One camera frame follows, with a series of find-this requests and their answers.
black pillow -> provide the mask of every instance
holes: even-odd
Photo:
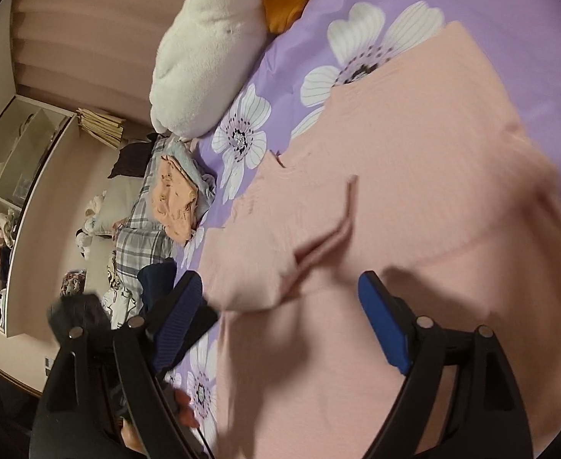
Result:
[[[130,143],[120,149],[119,159],[114,164],[108,179],[113,179],[115,176],[144,177],[157,136],[157,133],[149,134],[147,138],[151,140],[150,142]]]

pink fabric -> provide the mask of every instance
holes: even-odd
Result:
[[[496,331],[541,451],[561,428],[556,192],[555,169],[459,23],[334,88],[206,234],[206,297],[233,311],[219,338],[217,457],[364,454],[403,381],[356,298],[369,269],[417,315]]]

blue gripper pad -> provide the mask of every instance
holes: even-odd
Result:
[[[173,363],[202,300],[202,278],[194,274],[155,336],[153,368],[156,372]]]
[[[402,331],[391,313],[390,306],[387,305],[387,302],[394,301],[393,298],[387,292],[379,292],[378,286],[368,273],[359,277],[357,292],[361,307],[370,321],[387,362],[398,368],[402,374],[408,374],[412,366],[408,354],[408,336]]]

purple bedsheet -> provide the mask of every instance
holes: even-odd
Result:
[[[558,166],[561,189],[561,0],[311,0],[199,143],[203,165],[218,175],[217,199],[178,251],[177,277],[197,270],[206,229],[223,225],[264,151],[282,153],[309,128],[333,84],[358,80],[450,21],[462,22],[496,67],[527,132]],[[171,374],[213,444],[217,336],[218,326]]]

plaid blanket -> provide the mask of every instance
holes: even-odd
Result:
[[[149,191],[157,177],[159,157],[167,142],[167,138],[159,137],[153,146],[139,197],[125,225],[117,231],[117,276],[136,301],[139,301],[142,295],[142,285],[137,278],[138,272],[149,264],[162,262],[172,252],[172,240],[166,235],[160,223],[148,218],[147,209]]]

